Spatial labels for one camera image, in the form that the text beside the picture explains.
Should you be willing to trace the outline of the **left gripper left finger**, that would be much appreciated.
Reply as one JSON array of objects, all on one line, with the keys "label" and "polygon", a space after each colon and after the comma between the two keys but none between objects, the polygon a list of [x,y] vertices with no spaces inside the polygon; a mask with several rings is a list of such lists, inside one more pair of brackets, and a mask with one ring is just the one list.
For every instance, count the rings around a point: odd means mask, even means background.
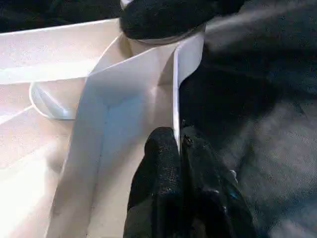
[{"label": "left gripper left finger", "polygon": [[181,238],[184,191],[182,165],[170,127],[149,135],[131,183],[123,237]]}]

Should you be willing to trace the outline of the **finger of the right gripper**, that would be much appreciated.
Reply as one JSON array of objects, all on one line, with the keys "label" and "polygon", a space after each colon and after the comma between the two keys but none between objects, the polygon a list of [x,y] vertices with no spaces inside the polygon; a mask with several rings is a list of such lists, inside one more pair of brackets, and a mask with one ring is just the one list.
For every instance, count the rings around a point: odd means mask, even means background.
[{"label": "finger of the right gripper", "polygon": [[163,39],[237,13],[243,4],[243,0],[134,0],[124,8],[119,24],[130,39]]}]

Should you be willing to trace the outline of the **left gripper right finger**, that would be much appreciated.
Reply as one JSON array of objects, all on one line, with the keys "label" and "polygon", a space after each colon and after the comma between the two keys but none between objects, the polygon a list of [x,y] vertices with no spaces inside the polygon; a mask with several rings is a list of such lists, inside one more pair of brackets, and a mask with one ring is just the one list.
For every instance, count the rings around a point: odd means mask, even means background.
[{"label": "left gripper right finger", "polygon": [[193,238],[255,238],[251,212],[235,174],[194,126],[181,130]]}]

